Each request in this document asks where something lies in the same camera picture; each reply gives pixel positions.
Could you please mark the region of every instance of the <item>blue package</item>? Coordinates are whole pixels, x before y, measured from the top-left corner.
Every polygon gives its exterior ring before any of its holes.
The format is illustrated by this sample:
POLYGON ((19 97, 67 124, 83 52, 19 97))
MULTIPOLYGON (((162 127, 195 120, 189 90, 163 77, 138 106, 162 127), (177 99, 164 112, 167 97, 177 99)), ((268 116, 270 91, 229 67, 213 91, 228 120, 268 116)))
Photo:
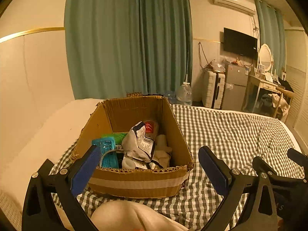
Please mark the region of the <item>blue package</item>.
MULTIPOLYGON (((116 142, 114 137, 103 137, 99 139, 92 140, 92 145, 100 147, 102 155, 109 150, 116 149, 116 142)), ((116 152, 112 152, 104 157, 102 163, 99 164, 102 167, 119 168, 118 158, 116 152)))

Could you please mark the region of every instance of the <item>wooden chair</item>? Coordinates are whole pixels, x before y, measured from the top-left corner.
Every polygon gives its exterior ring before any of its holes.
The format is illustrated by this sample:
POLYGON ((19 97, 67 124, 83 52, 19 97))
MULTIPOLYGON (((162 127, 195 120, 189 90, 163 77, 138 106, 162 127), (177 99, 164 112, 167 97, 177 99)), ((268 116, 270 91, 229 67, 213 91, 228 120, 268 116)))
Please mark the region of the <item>wooden chair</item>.
POLYGON ((276 87, 276 90, 280 91, 281 94, 280 94, 280 97, 279 97, 279 100, 278 100, 278 104, 275 108, 275 112, 273 114, 273 118, 276 118, 276 114, 278 112, 278 108, 279 108, 279 105, 280 105, 280 101, 281 101, 281 98, 283 97, 283 95, 285 94, 287 97, 289 97, 291 100, 290 100, 290 105, 291 105, 291 102, 292 102, 292 99, 294 97, 294 92, 291 92, 291 91, 288 91, 288 90, 285 90, 283 88, 280 88, 280 87, 276 87))

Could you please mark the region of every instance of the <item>white wall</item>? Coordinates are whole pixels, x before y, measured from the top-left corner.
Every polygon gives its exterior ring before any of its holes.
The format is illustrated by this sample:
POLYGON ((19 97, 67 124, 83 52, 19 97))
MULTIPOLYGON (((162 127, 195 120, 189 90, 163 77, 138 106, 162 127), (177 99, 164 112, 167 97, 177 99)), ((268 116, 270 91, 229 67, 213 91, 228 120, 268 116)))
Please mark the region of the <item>white wall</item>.
POLYGON ((1 176, 44 122, 74 100, 64 30, 0 43, 0 80, 1 176))
POLYGON ((64 26, 65 0, 13 0, 0 17, 0 38, 16 32, 64 26))
POLYGON ((283 26, 284 26, 285 28, 291 27, 290 23, 287 22, 286 20, 283 20, 283 26))
MULTIPOLYGON (((223 42, 224 27, 240 31, 242 33, 253 35, 253 25, 250 16, 233 9, 221 7, 213 4, 213 0, 190 0, 192 15, 192 35, 193 40, 193 69, 192 69, 192 95, 193 101, 201 100, 201 81, 202 69, 198 57, 198 39, 207 39, 211 41, 223 42)), ((255 15, 255 22, 259 27, 258 16, 255 15)), ((203 45, 204 53, 210 62, 213 59, 221 60, 227 56, 231 61, 238 55, 233 55, 223 51, 223 45, 209 41, 200 41, 203 45)), ((201 52, 202 66, 206 60, 201 52)), ((250 65, 251 59, 245 58, 245 64, 250 65)))

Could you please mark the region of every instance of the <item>mini fridge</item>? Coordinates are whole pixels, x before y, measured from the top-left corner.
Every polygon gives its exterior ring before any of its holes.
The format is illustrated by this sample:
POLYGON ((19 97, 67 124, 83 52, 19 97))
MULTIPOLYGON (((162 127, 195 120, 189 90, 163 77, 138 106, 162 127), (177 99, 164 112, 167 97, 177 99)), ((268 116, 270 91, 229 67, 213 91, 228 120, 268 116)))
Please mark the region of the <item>mini fridge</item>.
POLYGON ((225 87, 221 109, 241 111, 248 80, 245 67, 229 64, 225 73, 225 87))

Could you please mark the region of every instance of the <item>electrical cable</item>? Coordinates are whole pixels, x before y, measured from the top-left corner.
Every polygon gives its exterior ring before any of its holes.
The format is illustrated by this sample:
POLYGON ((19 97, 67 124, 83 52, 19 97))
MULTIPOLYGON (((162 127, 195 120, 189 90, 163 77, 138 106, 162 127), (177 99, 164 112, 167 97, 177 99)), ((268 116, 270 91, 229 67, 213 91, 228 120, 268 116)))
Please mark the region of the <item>electrical cable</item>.
POLYGON ((206 56, 205 56, 205 53, 204 53, 204 51, 203 51, 203 47, 202 47, 201 42, 198 43, 198 56, 199 56, 199 65, 200 65, 201 69, 202 69, 202 70, 212 70, 212 68, 211 68, 210 64, 208 63, 208 60, 207 60, 207 58, 206 58, 206 56), (204 57, 205 57, 205 60, 206 60, 206 62, 207 62, 207 65, 206 65, 205 67, 202 67, 201 54, 200 54, 200 46, 201 46, 203 55, 204 55, 204 57))
POLYGON ((238 61, 239 61, 240 64, 244 67, 244 64, 241 63, 241 55, 238 56, 238 61))
POLYGON ((256 26, 255 18, 253 16, 250 16, 250 20, 253 26, 253 37, 254 37, 254 33, 256 32, 257 40, 259 40, 259 28, 256 26))
POLYGON ((252 58, 252 59, 251 59, 251 64, 250 64, 250 65, 246 65, 246 64, 245 64, 245 57, 244 57, 244 66, 245 66, 245 67, 250 68, 250 67, 253 65, 253 63, 254 63, 254 60, 253 60, 253 58, 252 58))

